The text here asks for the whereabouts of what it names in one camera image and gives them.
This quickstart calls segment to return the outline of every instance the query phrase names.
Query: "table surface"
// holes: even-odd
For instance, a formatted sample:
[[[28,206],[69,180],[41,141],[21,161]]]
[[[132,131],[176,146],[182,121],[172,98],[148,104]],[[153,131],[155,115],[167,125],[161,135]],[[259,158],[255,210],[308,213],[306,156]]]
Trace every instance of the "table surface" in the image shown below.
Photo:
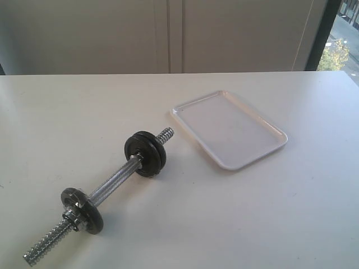
[[[222,170],[169,111],[239,94],[288,135]],[[359,89],[344,72],[0,77],[0,268],[61,218],[60,193],[90,193],[138,130],[176,132],[152,179],[99,206],[98,235],[70,233],[37,268],[359,268]]]

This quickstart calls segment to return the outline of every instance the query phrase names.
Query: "white wall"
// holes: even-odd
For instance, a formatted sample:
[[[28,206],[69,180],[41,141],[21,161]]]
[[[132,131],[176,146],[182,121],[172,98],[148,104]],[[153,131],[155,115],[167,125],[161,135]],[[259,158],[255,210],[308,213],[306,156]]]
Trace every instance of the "white wall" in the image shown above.
[[[303,70],[326,0],[0,0],[7,74]]]

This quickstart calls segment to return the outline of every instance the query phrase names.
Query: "white tray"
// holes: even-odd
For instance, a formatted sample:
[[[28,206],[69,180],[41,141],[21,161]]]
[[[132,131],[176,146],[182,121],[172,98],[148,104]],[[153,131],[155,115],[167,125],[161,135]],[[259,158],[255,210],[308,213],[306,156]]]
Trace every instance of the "white tray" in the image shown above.
[[[240,169],[288,141],[284,132],[227,91],[176,106],[172,115],[227,170]]]

